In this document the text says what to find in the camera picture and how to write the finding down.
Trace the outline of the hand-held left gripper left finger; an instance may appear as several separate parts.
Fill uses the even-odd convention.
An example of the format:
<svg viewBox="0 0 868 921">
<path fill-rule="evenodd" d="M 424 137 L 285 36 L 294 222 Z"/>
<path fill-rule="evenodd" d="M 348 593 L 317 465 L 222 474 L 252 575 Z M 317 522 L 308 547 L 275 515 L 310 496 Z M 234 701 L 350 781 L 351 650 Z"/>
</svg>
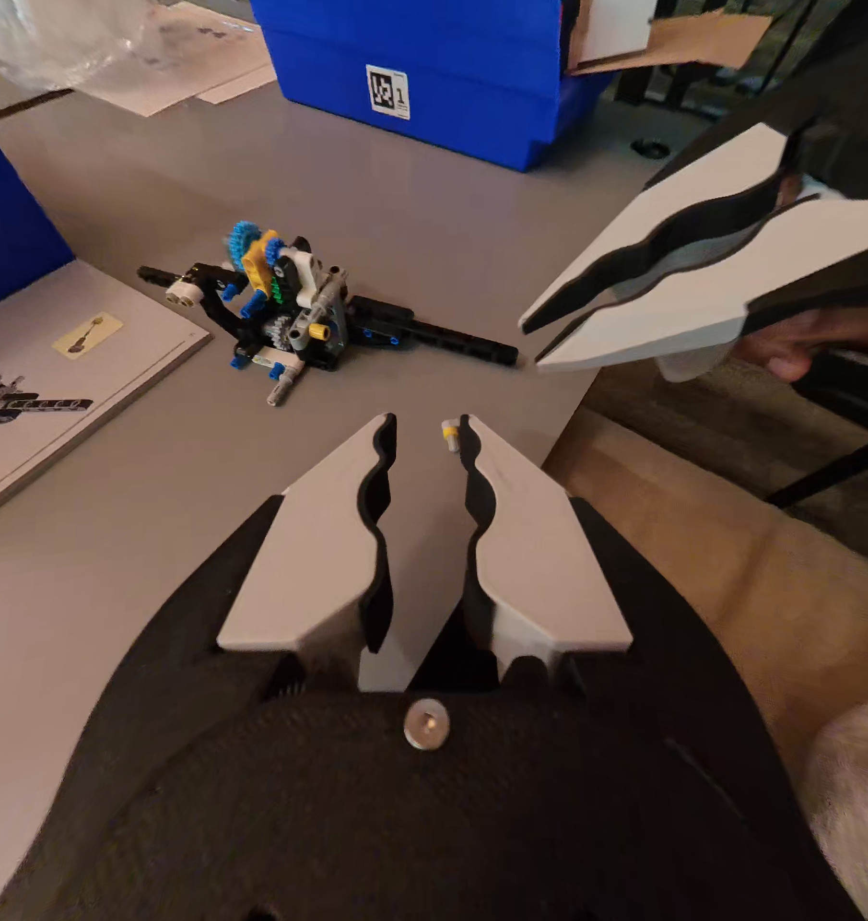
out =
<svg viewBox="0 0 868 921">
<path fill-rule="evenodd" d="M 395 415 L 382 413 L 284 491 L 221 627 L 221 649 L 381 650 L 394 593 L 379 521 L 394 461 Z"/>
</svg>

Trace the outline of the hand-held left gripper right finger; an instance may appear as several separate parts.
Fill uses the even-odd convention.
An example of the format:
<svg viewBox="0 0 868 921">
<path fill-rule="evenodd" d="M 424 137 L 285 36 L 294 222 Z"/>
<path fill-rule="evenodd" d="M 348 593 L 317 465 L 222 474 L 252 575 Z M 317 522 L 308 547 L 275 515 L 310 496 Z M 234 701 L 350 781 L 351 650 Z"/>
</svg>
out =
<svg viewBox="0 0 868 921">
<path fill-rule="evenodd" d="M 574 653 L 620 654 L 633 635 L 568 492 L 481 419 L 460 421 L 474 521 L 463 610 L 497 678 L 519 659 L 553 673 Z"/>
</svg>

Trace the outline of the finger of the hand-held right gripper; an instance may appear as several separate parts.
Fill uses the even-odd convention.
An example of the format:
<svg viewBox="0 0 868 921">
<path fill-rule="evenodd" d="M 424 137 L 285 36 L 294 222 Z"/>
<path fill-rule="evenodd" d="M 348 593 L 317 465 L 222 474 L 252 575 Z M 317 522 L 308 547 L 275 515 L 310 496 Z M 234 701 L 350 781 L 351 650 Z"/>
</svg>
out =
<svg viewBox="0 0 868 921">
<path fill-rule="evenodd" d="M 824 307 L 868 307 L 868 200 L 808 196 L 719 258 L 585 309 L 535 365 L 569 372 L 703 352 Z"/>
<path fill-rule="evenodd" d="M 531 334 L 637 279 L 680 248 L 744 231 L 775 209 L 794 137 L 756 123 L 647 187 L 520 317 Z"/>
</svg>

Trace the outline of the lego technic model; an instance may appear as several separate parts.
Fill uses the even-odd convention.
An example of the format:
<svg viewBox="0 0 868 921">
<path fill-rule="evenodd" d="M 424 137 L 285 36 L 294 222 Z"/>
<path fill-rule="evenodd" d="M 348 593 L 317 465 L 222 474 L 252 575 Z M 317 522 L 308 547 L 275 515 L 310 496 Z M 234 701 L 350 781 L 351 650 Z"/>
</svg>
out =
<svg viewBox="0 0 868 921">
<path fill-rule="evenodd" d="M 308 368 L 335 371 L 351 346 L 405 351 L 428 346 L 490 365 L 514 367 L 516 347 L 418 319 L 407 307 L 352 295 L 348 274 L 325 267 L 304 236 L 286 243 L 257 224 L 234 224 L 228 260 L 196 262 L 185 272 L 140 266 L 138 278 L 166 300 L 200 307 L 234 342 L 232 366 L 264 368 L 271 407 L 286 401 Z"/>
</svg>

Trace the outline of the person's right hand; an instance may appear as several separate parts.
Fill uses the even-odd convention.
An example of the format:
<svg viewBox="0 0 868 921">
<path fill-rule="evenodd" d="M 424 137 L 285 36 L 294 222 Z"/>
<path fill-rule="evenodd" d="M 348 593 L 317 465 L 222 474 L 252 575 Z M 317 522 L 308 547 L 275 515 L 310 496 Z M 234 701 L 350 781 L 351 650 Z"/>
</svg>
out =
<svg viewBox="0 0 868 921">
<path fill-rule="evenodd" d="M 833 349 L 868 354 L 868 307 L 803 312 L 742 337 L 731 356 L 792 383 L 807 374 L 816 355 Z"/>
</svg>

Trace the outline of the black chair base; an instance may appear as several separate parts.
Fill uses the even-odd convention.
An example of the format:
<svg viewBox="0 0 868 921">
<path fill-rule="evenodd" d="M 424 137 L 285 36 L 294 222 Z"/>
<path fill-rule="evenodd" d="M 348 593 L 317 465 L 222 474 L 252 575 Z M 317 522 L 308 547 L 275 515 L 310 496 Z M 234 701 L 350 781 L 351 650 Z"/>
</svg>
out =
<svg viewBox="0 0 868 921">
<path fill-rule="evenodd" d="M 832 350 L 817 356 L 792 384 L 796 394 L 868 431 L 868 355 Z M 766 498 L 789 508 L 868 471 L 868 443 Z"/>
</svg>

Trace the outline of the open cardboard box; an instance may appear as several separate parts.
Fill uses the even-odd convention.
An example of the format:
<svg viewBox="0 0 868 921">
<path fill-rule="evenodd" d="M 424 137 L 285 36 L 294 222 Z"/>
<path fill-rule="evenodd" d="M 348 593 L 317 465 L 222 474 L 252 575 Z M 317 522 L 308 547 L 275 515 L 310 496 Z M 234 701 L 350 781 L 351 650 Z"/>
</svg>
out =
<svg viewBox="0 0 868 921">
<path fill-rule="evenodd" d="M 568 40 L 567 75 L 704 63 L 741 68 L 772 17 L 709 11 L 653 17 L 652 1 L 589 1 L 579 5 Z"/>
</svg>

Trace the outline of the blue plastic bin with tag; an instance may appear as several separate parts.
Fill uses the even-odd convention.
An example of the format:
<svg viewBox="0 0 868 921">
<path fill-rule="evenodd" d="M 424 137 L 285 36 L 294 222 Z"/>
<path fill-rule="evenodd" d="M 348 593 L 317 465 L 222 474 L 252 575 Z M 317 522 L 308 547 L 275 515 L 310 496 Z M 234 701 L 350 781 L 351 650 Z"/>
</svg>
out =
<svg viewBox="0 0 868 921">
<path fill-rule="evenodd" d="M 252 1 L 289 101 L 525 172 L 610 72 L 563 72 L 557 1 Z"/>
</svg>

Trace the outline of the plain blue plastic bin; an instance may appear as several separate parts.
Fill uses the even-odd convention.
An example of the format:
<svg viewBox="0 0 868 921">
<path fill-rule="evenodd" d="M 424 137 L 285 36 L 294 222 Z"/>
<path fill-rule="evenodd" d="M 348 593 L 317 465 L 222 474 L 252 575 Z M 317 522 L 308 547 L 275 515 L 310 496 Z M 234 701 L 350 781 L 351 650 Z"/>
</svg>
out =
<svg viewBox="0 0 868 921">
<path fill-rule="evenodd" d="M 0 149 L 0 302 L 75 255 Z"/>
</svg>

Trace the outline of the clear plastic bag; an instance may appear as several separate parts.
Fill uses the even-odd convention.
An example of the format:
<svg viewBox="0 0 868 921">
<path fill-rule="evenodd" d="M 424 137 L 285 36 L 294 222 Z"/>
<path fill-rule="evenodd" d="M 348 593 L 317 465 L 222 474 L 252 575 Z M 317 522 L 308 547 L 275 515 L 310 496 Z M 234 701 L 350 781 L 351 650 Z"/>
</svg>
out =
<svg viewBox="0 0 868 921">
<path fill-rule="evenodd" d="M 21 87 L 81 86 L 137 52 L 154 1 L 0 1 L 0 71 Z"/>
</svg>

